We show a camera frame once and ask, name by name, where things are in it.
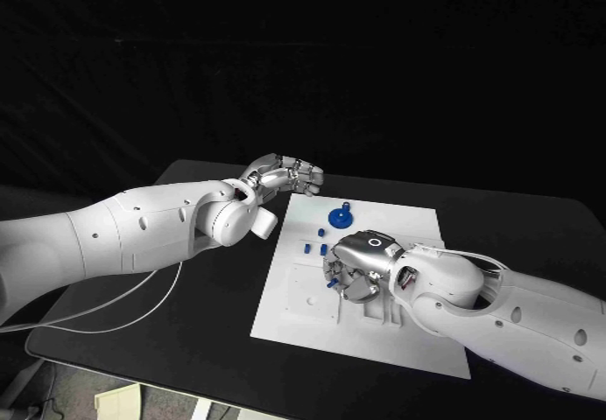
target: white board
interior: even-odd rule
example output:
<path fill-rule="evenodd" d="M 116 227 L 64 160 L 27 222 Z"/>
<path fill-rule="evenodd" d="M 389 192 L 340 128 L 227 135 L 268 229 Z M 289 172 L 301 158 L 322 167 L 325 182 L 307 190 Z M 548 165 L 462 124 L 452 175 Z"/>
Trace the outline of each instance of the white board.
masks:
<path fill-rule="evenodd" d="M 351 204 L 354 223 L 330 225 L 330 212 Z M 320 237 L 320 229 L 327 233 Z M 346 354 L 439 374 L 471 378 L 465 347 L 415 324 L 384 289 L 369 304 L 341 302 L 327 287 L 321 245 L 328 248 L 360 230 L 392 235 L 405 248 L 415 242 L 445 248 L 436 211 L 354 199 L 291 196 L 252 337 Z"/>

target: blue knob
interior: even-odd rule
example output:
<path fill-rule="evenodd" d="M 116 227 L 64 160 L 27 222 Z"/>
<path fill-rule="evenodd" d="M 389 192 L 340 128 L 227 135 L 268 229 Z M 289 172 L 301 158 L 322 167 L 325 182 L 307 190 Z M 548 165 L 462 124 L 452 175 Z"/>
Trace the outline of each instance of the blue knob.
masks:
<path fill-rule="evenodd" d="M 343 208 L 337 208 L 328 215 L 328 222 L 337 229 L 346 229 L 354 223 L 354 216 L 350 211 L 350 203 L 344 203 Z"/>

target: metal hand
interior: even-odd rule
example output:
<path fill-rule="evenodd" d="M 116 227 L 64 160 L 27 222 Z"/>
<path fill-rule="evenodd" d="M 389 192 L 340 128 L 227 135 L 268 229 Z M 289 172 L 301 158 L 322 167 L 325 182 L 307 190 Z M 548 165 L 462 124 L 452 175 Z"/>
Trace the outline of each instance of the metal hand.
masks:
<path fill-rule="evenodd" d="M 380 295 L 380 280 L 405 254 L 395 238 L 373 230 L 346 236 L 325 256 L 328 287 L 348 301 L 364 304 Z"/>
<path fill-rule="evenodd" d="M 272 153 L 250 164 L 242 178 L 256 188 L 258 203 L 265 204 L 279 191 L 295 191 L 312 197 L 320 193 L 325 173 L 309 162 Z"/>

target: table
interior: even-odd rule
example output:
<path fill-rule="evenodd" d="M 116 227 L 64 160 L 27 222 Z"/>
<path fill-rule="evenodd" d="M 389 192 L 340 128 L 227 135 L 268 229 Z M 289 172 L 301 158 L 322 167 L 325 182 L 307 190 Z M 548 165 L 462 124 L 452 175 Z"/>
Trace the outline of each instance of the table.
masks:
<path fill-rule="evenodd" d="M 606 299 L 606 236 L 572 199 L 330 175 L 322 193 L 438 210 L 451 249 L 496 257 L 510 267 Z M 237 178 L 245 166 L 177 161 L 159 184 Z M 266 205 L 285 217 L 289 194 Z M 118 332 L 84 335 L 38 328 L 28 352 L 51 361 L 301 419 L 543 418 L 606 413 L 606 402 L 546 389 L 468 351 L 473 380 L 289 346 L 250 337 L 279 240 L 250 234 L 237 246 L 184 263 L 174 294 L 157 312 Z M 105 329 L 136 319 L 165 296 L 178 266 L 106 310 L 66 322 Z M 107 276 L 70 286 L 48 319 L 102 304 L 144 275 Z"/>

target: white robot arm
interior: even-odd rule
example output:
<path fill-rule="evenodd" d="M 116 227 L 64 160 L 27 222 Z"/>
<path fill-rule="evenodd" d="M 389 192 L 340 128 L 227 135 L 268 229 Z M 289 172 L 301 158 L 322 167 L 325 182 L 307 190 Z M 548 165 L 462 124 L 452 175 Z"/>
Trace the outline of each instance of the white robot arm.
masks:
<path fill-rule="evenodd" d="M 87 278 L 159 270 L 234 245 L 252 230 L 269 238 L 279 191 L 320 192 L 322 170 L 276 154 L 239 179 L 128 190 L 70 213 L 0 222 L 0 325 L 40 296 Z"/>
<path fill-rule="evenodd" d="M 464 256 L 497 269 L 483 270 Z M 374 231 L 343 238 L 325 275 L 354 303 L 380 295 L 383 282 L 429 334 L 451 337 L 546 387 L 606 401 L 606 303 L 597 297 L 484 255 L 421 244 L 405 249 Z"/>

